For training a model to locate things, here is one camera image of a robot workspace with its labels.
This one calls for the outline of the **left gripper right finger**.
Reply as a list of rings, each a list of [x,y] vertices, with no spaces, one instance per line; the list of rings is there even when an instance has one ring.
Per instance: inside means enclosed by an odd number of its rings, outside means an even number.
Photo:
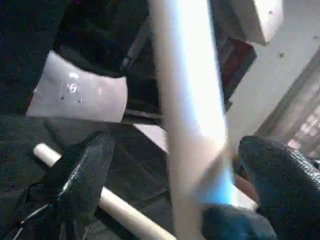
[[[244,136],[238,155],[278,239],[318,240],[319,169],[299,151],[261,136]]]

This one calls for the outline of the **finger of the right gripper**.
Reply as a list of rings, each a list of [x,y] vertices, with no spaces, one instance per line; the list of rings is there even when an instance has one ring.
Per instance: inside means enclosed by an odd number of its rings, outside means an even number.
[[[206,240],[275,240],[269,221],[253,210],[211,204],[202,211],[201,233]]]

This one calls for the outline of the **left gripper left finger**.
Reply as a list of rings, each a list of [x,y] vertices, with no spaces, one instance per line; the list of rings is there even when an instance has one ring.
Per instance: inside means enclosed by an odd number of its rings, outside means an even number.
[[[84,240],[101,198],[115,146],[98,131],[68,147],[22,192],[0,227],[2,240]]]

